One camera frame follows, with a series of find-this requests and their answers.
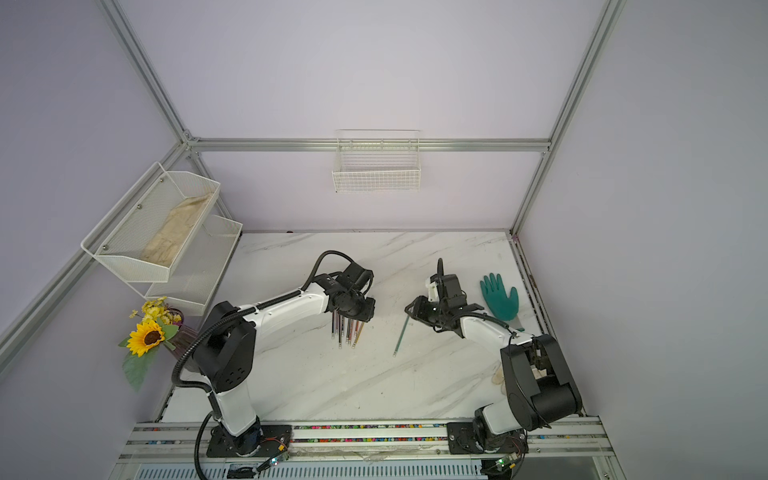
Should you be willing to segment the yellow pencil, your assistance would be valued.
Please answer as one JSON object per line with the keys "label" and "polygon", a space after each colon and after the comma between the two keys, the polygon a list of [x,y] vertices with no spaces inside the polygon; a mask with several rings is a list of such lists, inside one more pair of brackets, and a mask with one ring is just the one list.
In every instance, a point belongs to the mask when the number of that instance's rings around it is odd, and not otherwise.
{"label": "yellow pencil", "polygon": [[362,329],[365,326],[365,323],[362,321],[355,321],[354,330],[352,333],[352,347],[355,348],[359,342],[359,338],[362,333]]}

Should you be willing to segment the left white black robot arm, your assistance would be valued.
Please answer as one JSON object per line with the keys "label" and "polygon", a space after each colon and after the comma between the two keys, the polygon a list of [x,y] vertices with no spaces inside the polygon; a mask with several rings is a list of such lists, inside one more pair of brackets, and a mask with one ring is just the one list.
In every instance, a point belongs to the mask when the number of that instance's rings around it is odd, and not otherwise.
{"label": "left white black robot arm", "polygon": [[191,359],[203,376],[212,418],[236,455],[252,456],[266,440],[248,386],[257,338],[328,312],[369,322],[375,310],[375,300],[367,295],[373,279],[371,270],[352,261],[341,272],[312,270],[302,286],[261,303],[236,307],[221,302],[213,308]]}

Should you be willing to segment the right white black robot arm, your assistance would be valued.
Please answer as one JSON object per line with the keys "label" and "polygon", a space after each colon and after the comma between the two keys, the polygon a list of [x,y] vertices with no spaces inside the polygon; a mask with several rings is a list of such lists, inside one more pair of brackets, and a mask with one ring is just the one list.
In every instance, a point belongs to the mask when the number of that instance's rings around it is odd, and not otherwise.
{"label": "right white black robot arm", "polygon": [[520,434],[541,428],[582,410],[583,401],[557,340],[532,335],[468,303],[454,274],[432,275],[428,294],[404,308],[406,315],[436,333],[454,333],[500,355],[505,399],[478,408],[466,441],[472,453],[495,453],[508,442],[521,444]]}

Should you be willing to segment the green rubber glove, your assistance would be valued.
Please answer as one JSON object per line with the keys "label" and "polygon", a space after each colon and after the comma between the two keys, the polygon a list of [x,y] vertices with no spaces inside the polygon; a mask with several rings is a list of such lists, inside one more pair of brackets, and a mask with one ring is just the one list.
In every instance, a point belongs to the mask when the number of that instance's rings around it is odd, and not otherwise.
{"label": "green rubber glove", "polygon": [[480,281],[480,289],[493,316],[504,322],[516,319],[519,313],[520,300],[515,287],[507,289],[500,274],[489,273]]}

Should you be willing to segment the beige fabric glove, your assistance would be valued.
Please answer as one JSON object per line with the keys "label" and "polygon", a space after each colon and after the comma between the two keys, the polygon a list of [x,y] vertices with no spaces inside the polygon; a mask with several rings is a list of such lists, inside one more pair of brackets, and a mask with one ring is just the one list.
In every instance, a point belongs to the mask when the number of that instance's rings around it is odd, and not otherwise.
{"label": "beige fabric glove", "polygon": [[493,385],[499,386],[500,388],[504,388],[505,384],[505,377],[503,372],[503,367],[499,366],[496,371],[494,372],[491,382]]}

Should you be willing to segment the lower white mesh shelf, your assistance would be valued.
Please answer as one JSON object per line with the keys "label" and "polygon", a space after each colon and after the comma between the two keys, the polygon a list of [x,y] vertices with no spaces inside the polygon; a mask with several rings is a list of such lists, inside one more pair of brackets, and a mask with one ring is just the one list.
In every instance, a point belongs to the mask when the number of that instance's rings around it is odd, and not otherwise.
{"label": "lower white mesh shelf", "polygon": [[201,317],[213,299],[242,236],[242,224],[218,215],[203,222],[165,283],[151,283],[145,300],[165,297],[186,316]]}

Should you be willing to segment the white mesh shelf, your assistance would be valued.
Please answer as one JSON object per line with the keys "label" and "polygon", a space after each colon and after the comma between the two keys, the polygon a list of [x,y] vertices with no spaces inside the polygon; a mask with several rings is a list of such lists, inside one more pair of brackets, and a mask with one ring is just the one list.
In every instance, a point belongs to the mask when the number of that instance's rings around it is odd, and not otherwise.
{"label": "white mesh shelf", "polygon": [[[165,283],[218,200],[220,183],[189,171],[153,164],[121,202],[81,241],[81,249],[126,283]],[[208,205],[170,267],[140,259],[170,210],[187,198],[210,194]]]}
{"label": "white mesh shelf", "polygon": [[145,300],[165,297],[186,316],[201,317],[213,299],[242,236],[242,224],[218,215],[203,222],[165,283],[151,283]]}

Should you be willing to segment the dark ribbed vase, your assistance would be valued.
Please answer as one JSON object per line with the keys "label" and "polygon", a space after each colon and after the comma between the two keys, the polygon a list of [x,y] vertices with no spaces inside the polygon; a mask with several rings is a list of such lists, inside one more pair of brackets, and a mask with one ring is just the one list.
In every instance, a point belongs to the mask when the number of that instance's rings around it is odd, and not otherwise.
{"label": "dark ribbed vase", "polygon": [[176,334],[169,340],[173,346],[170,353],[178,360],[189,349],[190,345],[196,340],[198,331],[186,324],[179,326]]}

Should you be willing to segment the beige glove in shelf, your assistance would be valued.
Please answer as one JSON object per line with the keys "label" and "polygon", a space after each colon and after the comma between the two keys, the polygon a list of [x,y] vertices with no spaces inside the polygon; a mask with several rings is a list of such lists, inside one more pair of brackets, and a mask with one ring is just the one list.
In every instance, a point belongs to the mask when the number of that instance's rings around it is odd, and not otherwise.
{"label": "beige glove in shelf", "polygon": [[170,267],[211,195],[187,198],[172,208],[160,230],[142,251],[142,261]]}

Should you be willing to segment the artificial sunflower bouquet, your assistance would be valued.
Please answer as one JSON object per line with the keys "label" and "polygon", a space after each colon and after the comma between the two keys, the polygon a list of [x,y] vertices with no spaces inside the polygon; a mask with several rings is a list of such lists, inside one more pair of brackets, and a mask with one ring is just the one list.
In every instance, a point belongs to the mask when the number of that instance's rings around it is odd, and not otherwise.
{"label": "artificial sunflower bouquet", "polygon": [[172,340],[180,329],[181,314],[173,309],[166,297],[146,300],[133,310],[129,318],[136,320],[135,328],[118,346],[126,351],[122,372],[129,386],[138,393],[158,352],[174,350]]}

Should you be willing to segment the upper white mesh shelf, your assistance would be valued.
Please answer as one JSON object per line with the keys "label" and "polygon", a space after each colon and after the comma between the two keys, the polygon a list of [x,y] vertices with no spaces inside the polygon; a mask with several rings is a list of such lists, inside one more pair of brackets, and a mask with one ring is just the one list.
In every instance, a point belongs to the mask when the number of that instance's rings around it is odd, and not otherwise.
{"label": "upper white mesh shelf", "polygon": [[[220,183],[189,171],[153,164],[121,202],[81,241],[81,249],[126,283],[165,283],[218,200]],[[170,267],[140,259],[170,210],[187,198],[210,194],[208,205]]]}

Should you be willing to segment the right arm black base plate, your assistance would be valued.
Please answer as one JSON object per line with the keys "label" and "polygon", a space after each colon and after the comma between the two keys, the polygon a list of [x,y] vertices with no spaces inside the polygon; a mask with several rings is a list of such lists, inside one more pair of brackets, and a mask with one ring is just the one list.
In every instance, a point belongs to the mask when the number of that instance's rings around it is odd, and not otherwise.
{"label": "right arm black base plate", "polygon": [[475,422],[449,422],[446,429],[451,455],[522,454],[529,450],[523,430],[493,434]]}

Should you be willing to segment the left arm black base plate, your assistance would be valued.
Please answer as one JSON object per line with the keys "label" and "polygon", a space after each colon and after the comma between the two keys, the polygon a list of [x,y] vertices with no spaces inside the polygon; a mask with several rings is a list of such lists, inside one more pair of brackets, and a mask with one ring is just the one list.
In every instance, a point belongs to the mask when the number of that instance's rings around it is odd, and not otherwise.
{"label": "left arm black base plate", "polygon": [[287,424],[261,425],[235,437],[223,426],[216,425],[205,451],[208,458],[272,458],[286,452],[293,428]]}

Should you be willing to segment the aluminium frame profile back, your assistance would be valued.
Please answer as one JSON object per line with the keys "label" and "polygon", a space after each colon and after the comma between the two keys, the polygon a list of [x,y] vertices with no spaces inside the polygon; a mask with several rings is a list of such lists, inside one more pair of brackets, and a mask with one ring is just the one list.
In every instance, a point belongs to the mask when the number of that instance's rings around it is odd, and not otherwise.
{"label": "aluminium frame profile back", "polygon": [[199,152],[331,152],[339,149],[408,150],[423,152],[537,152],[550,149],[548,139],[430,138],[199,138],[188,143]]}

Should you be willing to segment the aluminium front rail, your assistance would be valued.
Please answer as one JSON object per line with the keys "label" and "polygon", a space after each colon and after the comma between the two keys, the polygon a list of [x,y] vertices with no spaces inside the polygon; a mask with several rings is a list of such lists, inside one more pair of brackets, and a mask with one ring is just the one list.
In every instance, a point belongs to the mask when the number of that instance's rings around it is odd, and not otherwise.
{"label": "aluminium front rail", "polygon": [[480,448],[453,419],[266,421],[240,457],[215,423],[140,423],[113,479],[622,479],[602,422],[571,416]]}

